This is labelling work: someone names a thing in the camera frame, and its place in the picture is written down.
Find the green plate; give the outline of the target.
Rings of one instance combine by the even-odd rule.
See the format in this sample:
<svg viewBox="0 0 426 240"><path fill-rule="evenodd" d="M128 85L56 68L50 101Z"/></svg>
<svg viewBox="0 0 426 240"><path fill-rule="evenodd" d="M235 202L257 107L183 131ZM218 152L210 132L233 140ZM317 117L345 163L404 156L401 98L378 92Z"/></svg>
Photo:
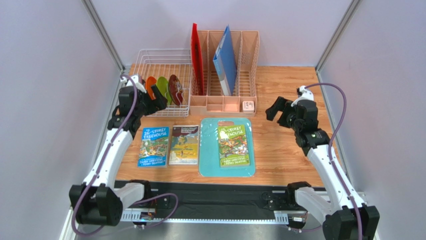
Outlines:
<svg viewBox="0 0 426 240"><path fill-rule="evenodd" d="M166 77L160 76L157 79L156 86L159 89L160 93L167 99L167 104L170 105L172 103L172 98L169 93L169 81Z"/></svg>

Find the dark red floral plate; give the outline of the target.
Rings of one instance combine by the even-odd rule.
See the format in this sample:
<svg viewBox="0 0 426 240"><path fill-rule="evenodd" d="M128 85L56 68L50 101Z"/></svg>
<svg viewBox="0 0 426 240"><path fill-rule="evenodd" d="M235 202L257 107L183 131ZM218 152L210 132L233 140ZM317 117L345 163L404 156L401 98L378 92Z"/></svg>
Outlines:
<svg viewBox="0 0 426 240"><path fill-rule="evenodd" d="M168 91L173 103L177 106L183 104L183 88L181 82L175 74L172 74L168 80Z"/></svg>

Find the orange plate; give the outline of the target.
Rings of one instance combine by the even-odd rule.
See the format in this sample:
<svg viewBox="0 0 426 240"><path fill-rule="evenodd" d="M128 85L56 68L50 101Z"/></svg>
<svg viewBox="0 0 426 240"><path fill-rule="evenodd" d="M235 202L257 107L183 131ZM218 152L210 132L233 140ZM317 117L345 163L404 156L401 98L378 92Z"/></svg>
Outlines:
<svg viewBox="0 0 426 240"><path fill-rule="evenodd" d="M149 76L146 79L145 89L152 100L157 98L155 94L155 90L157 89L157 79L154 76Z"/></svg>

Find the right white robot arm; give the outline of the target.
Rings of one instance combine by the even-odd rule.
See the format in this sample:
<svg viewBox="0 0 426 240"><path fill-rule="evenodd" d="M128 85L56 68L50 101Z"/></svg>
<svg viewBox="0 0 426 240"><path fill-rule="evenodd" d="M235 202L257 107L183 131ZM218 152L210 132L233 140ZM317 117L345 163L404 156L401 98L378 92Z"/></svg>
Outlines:
<svg viewBox="0 0 426 240"><path fill-rule="evenodd" d="M265 113L273 121L294 131L295 141L315 167L329 200L325 200L307 182L288 184L289 200L307 210L320 224L327 240L372 240L380 213L352 187L339 165L328 134L319 128L316 102L309 99L291 101L279 96Z"/></svg>

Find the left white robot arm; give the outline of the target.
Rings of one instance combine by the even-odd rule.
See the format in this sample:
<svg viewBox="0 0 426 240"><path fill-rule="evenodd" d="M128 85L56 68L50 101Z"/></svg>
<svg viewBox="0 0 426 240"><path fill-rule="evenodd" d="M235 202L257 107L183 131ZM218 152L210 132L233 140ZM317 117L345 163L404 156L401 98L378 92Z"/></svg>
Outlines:
<svg viewBox="0 0 426 240"><path fill-rule="evenodd" d="M122 87L107 124L107 136L95 164L80 185L69 190L69 199L80 225L116 226L123 211L141 201L151 191L144 180L132 180L115 190L115 182L123 157L141 126L141 118L164 110L167 99L156 85Z"/></svg>

